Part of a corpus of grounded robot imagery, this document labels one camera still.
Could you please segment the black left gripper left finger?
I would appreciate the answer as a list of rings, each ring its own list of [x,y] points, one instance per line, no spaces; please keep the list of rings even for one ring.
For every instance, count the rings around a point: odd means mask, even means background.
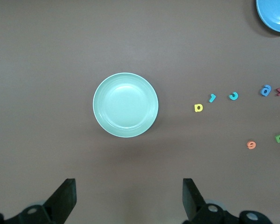
[[[64,224],[76,203],[76,180],[66,179],[43,205],[23,210],[18,221],[20,224]]]

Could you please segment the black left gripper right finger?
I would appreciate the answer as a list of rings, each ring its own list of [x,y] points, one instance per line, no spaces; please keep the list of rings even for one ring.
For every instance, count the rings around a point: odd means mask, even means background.
[[[237,224],[238,218],[214,203],[206,203],[191,178],[182,183],[182,203],[188,217],[185,224]]]

